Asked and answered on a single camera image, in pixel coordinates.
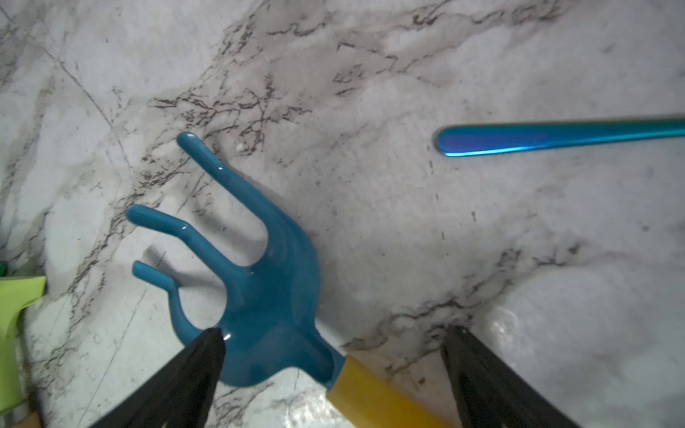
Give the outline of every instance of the marble surface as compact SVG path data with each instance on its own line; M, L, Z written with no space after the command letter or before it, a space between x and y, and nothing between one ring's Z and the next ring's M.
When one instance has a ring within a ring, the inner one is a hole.
M5 0L0 259L48 289L23 323L48 427L86 427L181 348L141 259L198 327L225 293L141 203L240 264L263 225L173 142L195 132L318 251L318 324L446 420L437 350L479 336L584 425L675 426L685 144L449 159L450 123L685 111L680 0ZM210 427L347 427L288 369L219 385Z

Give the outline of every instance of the lime green plastic item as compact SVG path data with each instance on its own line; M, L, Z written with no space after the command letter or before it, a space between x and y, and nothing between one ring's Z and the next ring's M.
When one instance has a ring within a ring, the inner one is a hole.
M7 265L0 262L0 273ZM14 339L19 312L40 298L45 277L0 278L0 414L24 401L16 365Z

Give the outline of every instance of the metallic blue spoon handle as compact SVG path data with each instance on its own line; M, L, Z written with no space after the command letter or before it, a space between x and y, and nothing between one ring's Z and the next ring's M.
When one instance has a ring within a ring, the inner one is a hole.
M685 136L685 118L465 125L440 129L434 141L438 150L447 156L473 156L682 136Z

